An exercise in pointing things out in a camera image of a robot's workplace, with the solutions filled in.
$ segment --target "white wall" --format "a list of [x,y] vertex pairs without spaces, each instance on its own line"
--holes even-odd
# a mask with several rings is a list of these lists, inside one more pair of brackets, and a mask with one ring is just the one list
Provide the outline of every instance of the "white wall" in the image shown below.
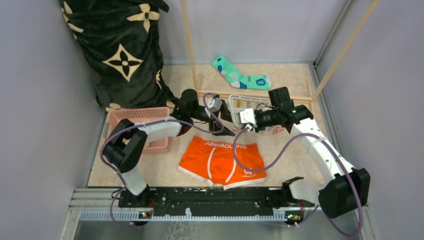
[[[329,68],[367,7],[360,0],[324,59]],[[325,87],[346,158],[371,175],[381,239],[423,239],[424,1],[380,1]]]
[[102,111],[56,0],[0,1],[0,239],[53,240]]
[[[166,64],[190,62],[180,0],[160,14]],[[187,0],[197,63],[219,55],[234,63],[314,61],[344,0]]]

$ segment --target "pink plastic basket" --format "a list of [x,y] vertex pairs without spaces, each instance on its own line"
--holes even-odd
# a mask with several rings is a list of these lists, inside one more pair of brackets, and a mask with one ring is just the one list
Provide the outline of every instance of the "pink plastic basket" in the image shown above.
[[[109,124],[107,136],[109,137],[113,129],[122,119],[128,119],[133,123],[150,122],[163,119],[170,114],[170,109],[167,107],[152,107],[138,109],[122,109],[114,110],[107,114],[106,122]],[[163,154],[168,153],[168,137],[151,142],[148,146],[144,146],[143,154]]]

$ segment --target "orange shorts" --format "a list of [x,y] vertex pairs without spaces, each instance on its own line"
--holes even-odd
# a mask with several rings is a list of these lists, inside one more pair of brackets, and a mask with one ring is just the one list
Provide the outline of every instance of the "orange shorts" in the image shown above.
[[[237,144],[238,160],[251,169],[263,169],[264,161],[258,145]],[[182,156],[178,169],[209,186],[223,185],[224,190],[267,180],[266,172],[250,172],[241,168],[233,158],[233,145],[213,142],[195,136]]]

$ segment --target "green sock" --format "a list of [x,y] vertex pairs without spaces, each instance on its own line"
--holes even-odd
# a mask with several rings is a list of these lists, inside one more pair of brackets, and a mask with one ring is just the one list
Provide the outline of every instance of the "green sock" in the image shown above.
[[268,90],[272,81],[267,75],[243,76],[237,68],[224,56],[219,56],[212,62],[212,66],[234,88]]

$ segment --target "blue patch on sock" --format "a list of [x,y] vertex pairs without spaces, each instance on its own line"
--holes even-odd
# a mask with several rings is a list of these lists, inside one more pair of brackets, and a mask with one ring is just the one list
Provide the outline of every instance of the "blue patch on sock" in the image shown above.
[[266,83],[266,81],[263,78],[256,80],[256,84],[258,86],[263,86],[263,85],[265,85],[265,83]]

